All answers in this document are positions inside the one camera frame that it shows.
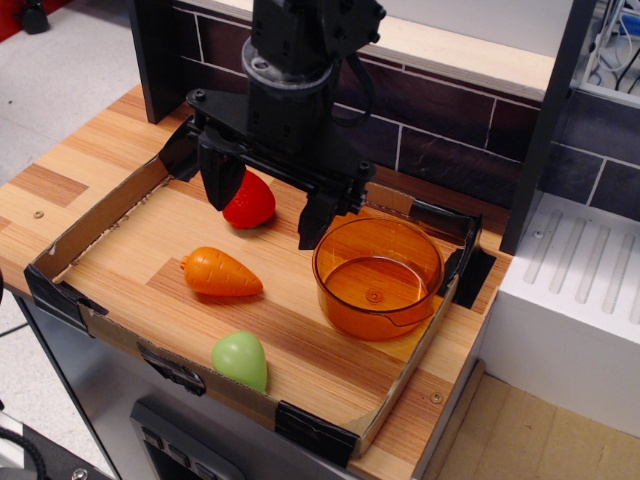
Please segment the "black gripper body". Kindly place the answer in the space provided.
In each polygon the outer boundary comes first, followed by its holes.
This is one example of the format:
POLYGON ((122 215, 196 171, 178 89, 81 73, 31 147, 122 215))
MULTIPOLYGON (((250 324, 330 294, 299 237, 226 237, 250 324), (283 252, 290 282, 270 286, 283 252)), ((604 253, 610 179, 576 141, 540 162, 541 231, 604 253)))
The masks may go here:
POLYGON ((338 78, 249 80, 245 94, 198 88, 187 102, 197 141, 238 145, 247 167, 256 168, 307 193, 335 192, 344 210, 364 204, 373 163, 340 133, 358 120, 334 116, 338 78))

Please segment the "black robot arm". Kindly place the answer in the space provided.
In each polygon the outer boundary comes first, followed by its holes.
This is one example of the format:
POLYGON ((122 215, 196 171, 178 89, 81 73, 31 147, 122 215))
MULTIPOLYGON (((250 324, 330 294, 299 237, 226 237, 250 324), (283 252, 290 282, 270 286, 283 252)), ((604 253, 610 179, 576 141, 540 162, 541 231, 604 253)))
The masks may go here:
POLYGON ((245 95, 196 89, 186 125, 207 198, 218 211, 248 167, 307 195, 299 247, 313 250, 334 218, 360 211, 375 166, 341 131, 375 103, 359 50, 379 39, 376 1, 256 1, 241 60, 245 95))

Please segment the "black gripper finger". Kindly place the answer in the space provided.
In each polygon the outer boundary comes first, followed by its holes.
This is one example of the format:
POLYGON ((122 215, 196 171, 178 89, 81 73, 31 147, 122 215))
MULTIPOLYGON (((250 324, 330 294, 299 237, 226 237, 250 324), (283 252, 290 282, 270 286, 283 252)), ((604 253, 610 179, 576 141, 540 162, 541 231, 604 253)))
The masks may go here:
POLYGON ((203 185, 209 203, 217 211, 224 210, 241 187, 246 172, 241 154, 235 144, 199 141, 198 163, 203 185))
POLYGON ((298 224, 300 250, 314 250, 336 216, 344 216, 342 200, 335 192, 309 193, 298 224))

